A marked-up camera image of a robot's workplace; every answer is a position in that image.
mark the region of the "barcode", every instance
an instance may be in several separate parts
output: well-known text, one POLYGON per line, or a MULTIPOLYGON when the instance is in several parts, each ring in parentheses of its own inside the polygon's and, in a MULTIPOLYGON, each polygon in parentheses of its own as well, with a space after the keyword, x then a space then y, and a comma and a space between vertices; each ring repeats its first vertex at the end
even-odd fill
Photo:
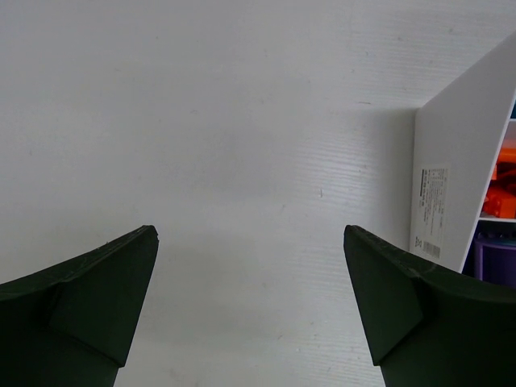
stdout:
POLYGON ((430 254, 434 258, 439 258, 439 256, 441 255, 441 248, 439 246, 435 246, 434 244, 432 244, 430 242, 423 242, 422 250, 426 254, 430 254))

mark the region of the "purple object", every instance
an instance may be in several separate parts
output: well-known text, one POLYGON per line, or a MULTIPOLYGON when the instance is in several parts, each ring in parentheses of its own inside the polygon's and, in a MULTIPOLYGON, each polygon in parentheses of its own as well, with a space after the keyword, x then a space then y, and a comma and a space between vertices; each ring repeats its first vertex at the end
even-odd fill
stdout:
POLYGON ((516 289, 516 244, 475 239, 475 278, 516 289))

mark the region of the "white surface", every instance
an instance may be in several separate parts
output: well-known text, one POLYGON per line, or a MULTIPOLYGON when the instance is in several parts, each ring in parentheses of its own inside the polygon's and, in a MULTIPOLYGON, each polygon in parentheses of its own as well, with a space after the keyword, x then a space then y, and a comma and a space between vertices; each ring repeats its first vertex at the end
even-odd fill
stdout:
POLYGON ((117 386, 378 386, 343 258, 406 246, 412 123, 510 0, 4 1, 6 281, 143 223, 160 253, 117 386))
MULTIPOLYGON (((421 167, 449 166, 444 239, 434 260, 462 271, 490 177, 509 124, 516 90, 516 33, 454 80, 416 115, 412 219, 421 167)), ((410 250, 415 244, 411 227, 410 250)))
POLYGON ((509 121, 509 124, 507 125, 506 135, 504 136, 504 141, 507 142, 507 145, 511 144, 514 146, 514 141, 516 141, 516 120, 511 119, 509 121))
POLYGON ((488 222, 500 222, 500 223, 516 223, 516 219, 491 218, 489 216, 480 216, 478 220, 486 220, 488 222))

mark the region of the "printed label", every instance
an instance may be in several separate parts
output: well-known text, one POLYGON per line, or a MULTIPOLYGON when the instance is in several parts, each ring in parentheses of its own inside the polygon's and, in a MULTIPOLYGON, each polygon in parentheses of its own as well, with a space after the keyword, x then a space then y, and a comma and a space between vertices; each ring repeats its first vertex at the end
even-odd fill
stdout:
POLYGON ((415 218, 414 253, 423 258, 441 257, 449 168, 445 165, 424 166, 419 174, 419 196, 415 218))

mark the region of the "white shelf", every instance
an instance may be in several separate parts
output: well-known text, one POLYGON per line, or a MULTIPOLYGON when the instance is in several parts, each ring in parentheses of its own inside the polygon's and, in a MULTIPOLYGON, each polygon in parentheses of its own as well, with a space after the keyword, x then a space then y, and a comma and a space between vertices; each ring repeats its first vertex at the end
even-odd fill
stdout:
POLYGON ((478 220, 486 220, 488 222, 498 222, 498 223, 516 223, 516 219, 503 219, 503 218, 495 218, 490 216, 480 216, 478 220))
POLYGON ((506 135, 504 141, 516 141, 516 119, 511 119, 507 125, 506 135))

